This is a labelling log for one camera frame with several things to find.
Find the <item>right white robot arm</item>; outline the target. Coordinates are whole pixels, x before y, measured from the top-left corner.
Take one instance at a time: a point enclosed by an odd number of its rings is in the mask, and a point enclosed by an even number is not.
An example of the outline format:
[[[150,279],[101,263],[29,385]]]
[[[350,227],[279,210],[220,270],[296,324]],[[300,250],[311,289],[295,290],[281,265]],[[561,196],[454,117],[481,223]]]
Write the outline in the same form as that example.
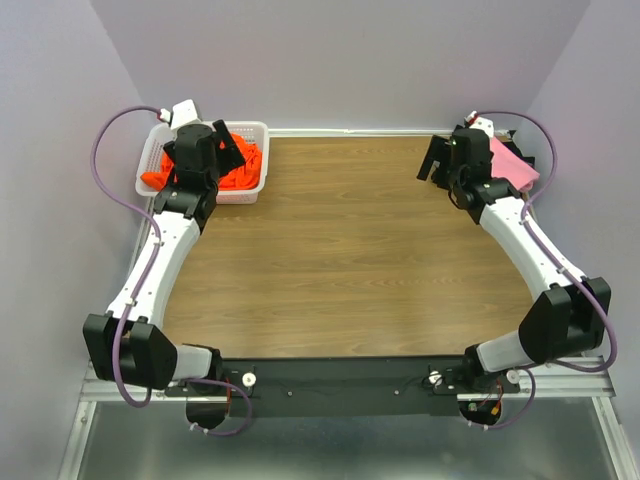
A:
[[[558,362],[602,344],[611,289],[575,267],[541,230],[522,196],[537,175],[494,137],[487,122],[431,139],[417,175],[491,235],[524,279],[533,304],[518,328],[465,350],[460,379],[480,392],[497,373]]]

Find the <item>orange t-shirt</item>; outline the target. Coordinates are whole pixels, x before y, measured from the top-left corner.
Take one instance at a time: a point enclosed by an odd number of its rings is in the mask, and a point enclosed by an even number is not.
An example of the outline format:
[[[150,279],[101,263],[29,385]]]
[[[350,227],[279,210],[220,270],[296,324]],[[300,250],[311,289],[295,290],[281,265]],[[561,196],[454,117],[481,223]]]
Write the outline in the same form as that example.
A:
[[[232,137],[245,159],[245,164],[222,177],[219,181],[220,191],[249,190],[259,184],[262,151],[256,144],[248,143],[242,136],[232,133]],[[165,152],[161,154],[160,166],[145,168],[139,179],[153,191],[160,191],[167,182],[174,164]]]

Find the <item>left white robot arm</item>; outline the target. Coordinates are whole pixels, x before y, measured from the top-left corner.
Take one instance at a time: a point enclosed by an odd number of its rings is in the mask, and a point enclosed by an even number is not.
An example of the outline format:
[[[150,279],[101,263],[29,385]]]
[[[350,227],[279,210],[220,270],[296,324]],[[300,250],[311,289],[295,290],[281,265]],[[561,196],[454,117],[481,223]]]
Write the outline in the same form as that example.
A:
[[[91,314],[83,336],[96,375],[127,386],[163,390],[187,380],[201,395],[222,380],[218,350],[177,346],[162,331],[168,298],[184,260],[216,207],[220,178],[243,165],[224,121],[180,127],[164,146],[173,163],[147,218],[150,231],[124,287],[102,314]]]

